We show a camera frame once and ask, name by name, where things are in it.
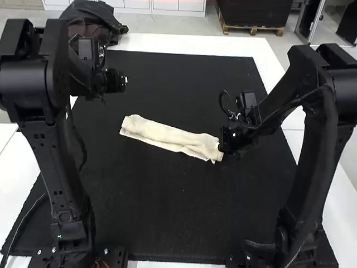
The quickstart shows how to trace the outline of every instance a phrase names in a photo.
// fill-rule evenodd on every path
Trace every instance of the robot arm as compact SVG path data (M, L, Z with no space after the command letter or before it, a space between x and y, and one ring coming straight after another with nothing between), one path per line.
M246 241L247 267L286 268L295 260L314 260L322 209L357 123L355 59L336 44L321 45L316 51L293 46L288 56L289 69L260 103L253 92L244 92L235 100L238 112L233 112L222 105L227 92L220 95L229 117L228 127L222 127L220 150L239 157L259 136L274 133L296 107L306 112L303 146L290 196L278 216L275 249L261 260L257 256L267 252L264 245Z
M48 20L44 29L8 20L0 40L0 103L30 143L51 202L56 254L50 248L49 258L33 258L29 267L91 267L95 261L94 213L70 151L66 109L70 94L93 99L125 90L122 73L98 67L98 48L94 39L80 38L77 55L64 20Z

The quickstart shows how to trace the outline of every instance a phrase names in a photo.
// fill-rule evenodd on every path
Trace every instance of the rubber mat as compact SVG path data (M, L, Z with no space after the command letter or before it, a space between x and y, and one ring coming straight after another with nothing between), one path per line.
M243 239L274 242L277 214L296 170L281 130L262 137L241 160L225 156L215 165L119 135L124 117L140 114L219 137L226 124L218 104L221 90L233 96L254 91L259 101L267 95L254 60L109 51L107 64L128 76L127 91L107 95L105 102L79 98L74 106L88 148L81 179L95 213L97 243L123 245L136 260L220 264L229 255L243 258ZM71 144L79 162L74 138ZM44 191L38 179L19 219ZM12 254L51 246L45 202Z

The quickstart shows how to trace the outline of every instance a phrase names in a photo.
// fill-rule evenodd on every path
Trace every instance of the gray floor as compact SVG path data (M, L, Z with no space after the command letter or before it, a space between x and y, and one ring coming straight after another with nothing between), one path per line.
M118 21L129 26L130 32L224 36L212 1L213 0L208 0L209 4L207 6L206 17L204 18L120 13L116 14L116 17ZM0 33L8 18L28 18L35 26L44 26L48 18L58 18L60 14L60 11L0 9ZM291 14L289 16L283 37L277 37L271 31L258 31L258 34L256 35L256 37L265 37L268 40L270 46L285 69L289 66L287 57L288 50L292 45L301 44L301 41L294 34L297 17L297 14ZM331 17L325 14L325 18L317 27L313 44L336 42L339 45L346 45L343 40L335 35L336 29L336 15ZM241 30L233 31L229 36L250 35L248 31ZM346 51L354 58L357 58L357 48L347 48ZM9 122L7 114L2 111L0 111L0 122ZM357 166L353 162L356 150L357 131L350 140L341 159L345 171L352 181L354 181L357 188Z

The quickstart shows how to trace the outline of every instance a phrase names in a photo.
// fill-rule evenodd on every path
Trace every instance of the white table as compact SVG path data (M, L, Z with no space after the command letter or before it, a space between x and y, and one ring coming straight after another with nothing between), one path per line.
M269 93L284 74L278 59L265 39L251 37L215 37L186 35L156 35L130 33L123 36L112 50L163 52L174 54L253 57ZM303 119L300 111L292 113L282 126L296 160L303 138ZM25 137L17 132L0 155L0 211L7 217L0 222L0 244L6 239L33 183L39 174L38 165ZM357 248L357 192L340 165L324 209L324 227L334 249L340 268L356 264ZM10 257L8 268L25 268L30 258ZM134 268L211 268L219 265L200 265L162 262L129 262Z

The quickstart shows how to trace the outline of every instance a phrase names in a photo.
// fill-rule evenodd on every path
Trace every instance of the white towel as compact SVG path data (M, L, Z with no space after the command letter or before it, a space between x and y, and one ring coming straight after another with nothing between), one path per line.
M211 160L213 164L223 158L223 153L218 150L218 138L206 133L179 130L137 114L124 118L120 134L166 150L184 152L205 161Z

